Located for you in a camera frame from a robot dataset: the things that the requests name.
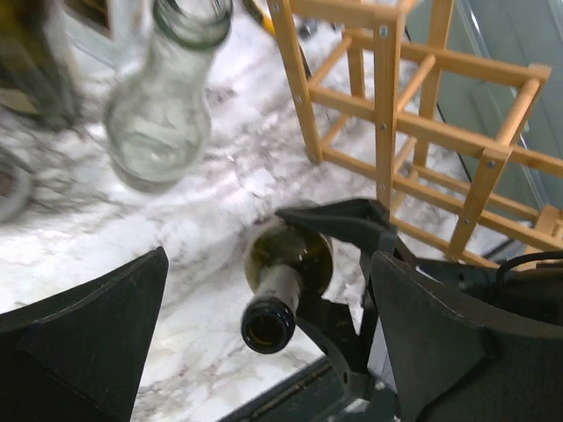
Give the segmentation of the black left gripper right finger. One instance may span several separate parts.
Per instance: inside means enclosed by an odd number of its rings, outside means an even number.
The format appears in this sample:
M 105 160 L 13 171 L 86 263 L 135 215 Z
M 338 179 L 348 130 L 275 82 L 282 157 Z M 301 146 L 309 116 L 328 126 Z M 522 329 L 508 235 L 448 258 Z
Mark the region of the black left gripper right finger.
M 404 421 L 559 421 L 562 272 L 468 295 L 376 253 L 372 290 Z

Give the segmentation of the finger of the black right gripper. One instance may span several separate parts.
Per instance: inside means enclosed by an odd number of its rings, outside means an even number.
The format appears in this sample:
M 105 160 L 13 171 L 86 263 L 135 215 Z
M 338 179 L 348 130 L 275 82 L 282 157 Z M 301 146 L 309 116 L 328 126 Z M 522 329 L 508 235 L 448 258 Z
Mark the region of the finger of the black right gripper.
M 320 206 L 282 207 L 275 215 L 355 246 L 392 246 L 390 213 L 378 200 L 353 198 Z
M 364 296 L 361 329 L 355 331 L 346 304 L 311 298 L 299 304 L 297 325 L 330 361 L 347 396 L 371 396 L 375 378 L 369 373 L 369 351 L 378 319 L 377 306 Z

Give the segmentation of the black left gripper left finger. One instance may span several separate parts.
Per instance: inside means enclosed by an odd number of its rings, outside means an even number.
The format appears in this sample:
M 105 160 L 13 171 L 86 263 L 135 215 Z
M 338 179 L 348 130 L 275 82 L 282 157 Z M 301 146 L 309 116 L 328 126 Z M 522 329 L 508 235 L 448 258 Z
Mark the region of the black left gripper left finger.
M 129 421 L 163 300 L 161 247 L 1 315 L 3 421 Z

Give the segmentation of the olive wine bottle brown label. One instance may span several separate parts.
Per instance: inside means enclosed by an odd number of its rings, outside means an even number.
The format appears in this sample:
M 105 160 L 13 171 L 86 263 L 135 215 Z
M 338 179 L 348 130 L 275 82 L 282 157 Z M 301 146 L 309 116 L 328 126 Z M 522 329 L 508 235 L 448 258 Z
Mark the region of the olive wine bottle brown label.
M 32 196 L 33 181 L 30 164 L 1 146 L 1 223 L 21 214 Z

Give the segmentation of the green wine bottle white label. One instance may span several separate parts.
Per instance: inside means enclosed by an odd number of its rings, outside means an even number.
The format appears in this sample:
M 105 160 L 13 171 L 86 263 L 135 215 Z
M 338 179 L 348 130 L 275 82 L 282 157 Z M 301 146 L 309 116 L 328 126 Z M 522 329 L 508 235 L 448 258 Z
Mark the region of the green wine bottle white label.
M 244 269 L 253 298 L 242 338 L 256 353 L 277 353 L 293 337 L 300 301 L 322 296 L 331 282 L 332 240 L 271 215 L 252 228 Z

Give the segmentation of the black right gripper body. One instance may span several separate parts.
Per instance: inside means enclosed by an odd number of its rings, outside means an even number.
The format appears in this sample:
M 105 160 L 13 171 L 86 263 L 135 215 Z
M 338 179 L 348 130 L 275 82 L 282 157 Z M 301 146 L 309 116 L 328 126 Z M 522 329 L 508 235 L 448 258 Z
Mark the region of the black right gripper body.
M 515 270 L 514 261 L 505 263 L 499 269 L 493 269 L 417 258 L 398 240 L 394 230 L 392 230 L 392 246 L 355 247 L 357 247 L 361 253 L 360 266 L 366 280 L 366 295 L 371 297 L 375 305 L 377 304 L 372 290 L 371 267 L 373 256 L 379 252 L 389 254 L 430 279 L 455 287 L 468 295 L 473 295 L 478 292 L 488 292 L 492 288 L 506 284 L 512 277 L 519 273 Z M 557 263 L 557 257 L 554 253 L 549 254 L 548 264 L 543 264 L 535 270 L 541 268 L 556 268 L 562 272 L 562 267 Z M 383 326 L 379 311 L 377 326 L 369 351 L 368 370 L 375 378 L 373 394 L 371 396 L 348 397 L 370 400 L 378 394 L 385 393 L 389 396 L 392 409 L 395 411 L 398 419 L 404 421 L 399 415 L 398 396 L 387 345 L 384 340 Z

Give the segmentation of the green wine bottle cream label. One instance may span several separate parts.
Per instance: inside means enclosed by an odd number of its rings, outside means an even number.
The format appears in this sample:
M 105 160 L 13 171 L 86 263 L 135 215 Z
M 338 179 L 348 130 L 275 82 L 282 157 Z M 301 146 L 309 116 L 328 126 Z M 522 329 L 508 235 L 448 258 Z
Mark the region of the green wine bottle cream label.
M 54 130 L 80 112 L 77 65 L 58 1 L 1 2 L 1 106 Z

